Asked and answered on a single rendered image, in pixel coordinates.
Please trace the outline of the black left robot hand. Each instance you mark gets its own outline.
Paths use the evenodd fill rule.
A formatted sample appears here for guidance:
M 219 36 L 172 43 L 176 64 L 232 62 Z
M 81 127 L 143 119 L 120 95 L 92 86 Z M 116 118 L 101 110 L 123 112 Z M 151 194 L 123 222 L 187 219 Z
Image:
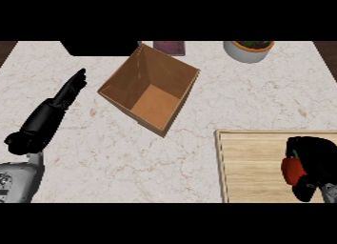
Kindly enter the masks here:
M 19 131 L 7 136 L 4 143 L 8 145 L 10 153 L 16 155 L 38 153 L 45 148 L 59 129 L 66 110 L 85 85 L 85 69 L 81 69 L 54 97 L 48 98 L 32 111 Z

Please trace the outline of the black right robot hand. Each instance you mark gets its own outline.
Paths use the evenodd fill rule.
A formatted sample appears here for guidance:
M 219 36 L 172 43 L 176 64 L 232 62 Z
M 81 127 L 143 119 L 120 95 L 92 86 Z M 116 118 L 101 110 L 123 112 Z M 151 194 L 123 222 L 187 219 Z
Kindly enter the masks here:
M 297 152 L 306 172 L 291 186 L 291 192 L 299 201 L 309 202 L 327 183 L 337 185 L 337 145 L 319 137 L 294 136 L 287 140 L 285 157 L 291 152 Z

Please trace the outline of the pale wooden tray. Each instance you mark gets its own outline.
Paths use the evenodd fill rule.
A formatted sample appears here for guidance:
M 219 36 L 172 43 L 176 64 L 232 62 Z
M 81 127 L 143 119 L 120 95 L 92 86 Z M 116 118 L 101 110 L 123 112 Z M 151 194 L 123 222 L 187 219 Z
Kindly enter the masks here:
M 337 145 L 337 131 L 215 131 L 222 201 L 299 203 L 281 173 L 287 139 L 325 138 Z

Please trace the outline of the brown cardboard box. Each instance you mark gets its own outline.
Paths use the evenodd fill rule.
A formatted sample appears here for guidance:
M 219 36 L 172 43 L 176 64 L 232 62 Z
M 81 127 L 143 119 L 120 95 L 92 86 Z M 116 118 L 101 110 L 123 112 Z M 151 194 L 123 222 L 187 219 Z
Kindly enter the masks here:
M 165 137 L 197 77 L 197 68 L 141 44 L 98 94 L 147 130 Z

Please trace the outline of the black appliance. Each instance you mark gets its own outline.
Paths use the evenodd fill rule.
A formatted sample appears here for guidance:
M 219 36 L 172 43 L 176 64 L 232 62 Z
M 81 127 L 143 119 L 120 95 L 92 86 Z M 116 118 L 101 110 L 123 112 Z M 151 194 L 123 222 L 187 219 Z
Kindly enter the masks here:
M 129 56 L 138 48 L 138 41 L 62 41 L 72 56 Z

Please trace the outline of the purple book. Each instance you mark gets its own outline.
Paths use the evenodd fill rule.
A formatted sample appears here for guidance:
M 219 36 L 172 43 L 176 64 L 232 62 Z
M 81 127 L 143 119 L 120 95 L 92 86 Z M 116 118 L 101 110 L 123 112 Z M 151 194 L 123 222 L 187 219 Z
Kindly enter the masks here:
M 182 41 L 154 41 L 153 48 L 168 55 L 182 56 L 185 54 L 185 44 Z

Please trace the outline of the white plant pot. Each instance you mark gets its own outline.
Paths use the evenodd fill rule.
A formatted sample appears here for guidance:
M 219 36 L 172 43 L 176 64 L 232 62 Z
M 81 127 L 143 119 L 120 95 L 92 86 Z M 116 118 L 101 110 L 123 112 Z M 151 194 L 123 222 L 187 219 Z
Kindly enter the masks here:
M 235 41 L 224 42 L 224 50 L 228 56 L 238 62 L 253 64 L 265 58 L 268 52 L 271 51 L 274 42 L 268 42 L 268 46 L 263 49 L 252 49 L 241 46 Z

